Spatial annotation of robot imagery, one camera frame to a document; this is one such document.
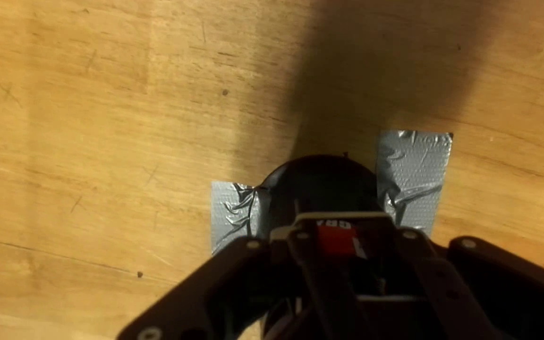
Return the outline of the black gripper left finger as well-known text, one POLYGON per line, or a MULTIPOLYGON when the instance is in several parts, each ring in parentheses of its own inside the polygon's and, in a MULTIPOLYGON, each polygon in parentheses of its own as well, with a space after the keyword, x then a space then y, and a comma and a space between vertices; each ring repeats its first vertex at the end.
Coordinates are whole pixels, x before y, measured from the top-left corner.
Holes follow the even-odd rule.
POLYGON ((117 340, 321 340, 304 264, 319 254, 312 232, 242 235, 136 315, 117 340))

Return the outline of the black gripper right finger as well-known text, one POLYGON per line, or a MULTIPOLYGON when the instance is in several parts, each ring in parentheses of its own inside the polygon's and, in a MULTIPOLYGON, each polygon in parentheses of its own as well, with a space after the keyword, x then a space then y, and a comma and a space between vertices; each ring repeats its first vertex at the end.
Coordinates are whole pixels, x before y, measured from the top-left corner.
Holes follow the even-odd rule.
POLYGON ((544 340, 544 267, 480 237, 325 226, 321 250, 350 267, 323 317, 346 340, 544 340))

